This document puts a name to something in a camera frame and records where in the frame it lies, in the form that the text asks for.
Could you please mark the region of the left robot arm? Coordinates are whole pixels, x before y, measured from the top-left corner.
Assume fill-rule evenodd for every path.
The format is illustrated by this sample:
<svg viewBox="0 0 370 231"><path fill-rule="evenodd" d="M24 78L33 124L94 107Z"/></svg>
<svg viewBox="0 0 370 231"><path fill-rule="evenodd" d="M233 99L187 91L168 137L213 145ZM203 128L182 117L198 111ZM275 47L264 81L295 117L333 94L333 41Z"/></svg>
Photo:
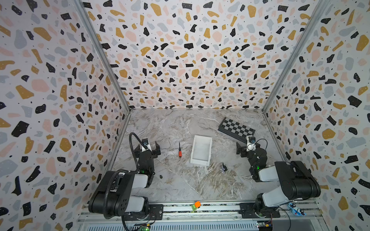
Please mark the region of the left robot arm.
<svg viewBox="0 0 370 231"><path fill-rule="evenodd" d="M132 220L149 216L148 198L132 195L132 190L148 188L152 184L155 175L154 159L161 154L161 149L157 142L154 148L147 139L143 139L143 143L147 149L141 145L134 149L139 170L107 171L89 201L89 212L102 214L107 219L124 217Z"/></svg>

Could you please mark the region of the red black screwdriver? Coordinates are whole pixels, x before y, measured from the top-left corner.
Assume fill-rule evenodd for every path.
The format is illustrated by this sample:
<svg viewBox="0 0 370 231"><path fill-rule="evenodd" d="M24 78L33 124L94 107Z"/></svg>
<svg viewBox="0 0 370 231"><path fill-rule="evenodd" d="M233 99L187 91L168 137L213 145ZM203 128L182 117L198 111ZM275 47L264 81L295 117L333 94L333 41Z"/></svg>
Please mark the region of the red black screwdriver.
<svg viewBox="0 0 370 231"><path fill-rule="evenodd" d="M181 143L179 142L179 158L182 158Z"/></svg>

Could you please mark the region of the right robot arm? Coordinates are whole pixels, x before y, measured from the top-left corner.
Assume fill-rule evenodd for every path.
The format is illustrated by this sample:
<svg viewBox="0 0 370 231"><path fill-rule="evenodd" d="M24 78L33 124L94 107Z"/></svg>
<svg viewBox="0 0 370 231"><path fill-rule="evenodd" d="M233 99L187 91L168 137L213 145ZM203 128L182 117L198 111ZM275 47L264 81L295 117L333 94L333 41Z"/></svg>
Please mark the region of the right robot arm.
<svg viewBox="0 0 370 231"><path fill-rule="evenodd" d="M279 182L277 188L257 195L251 210L258 217L273 215L278 207L292 201L317 198L321 194L317 180L302 161L276 161L268 167L267 151L257 143L247 146L237 143L237 155L247 158L254 181Z"/></svg>

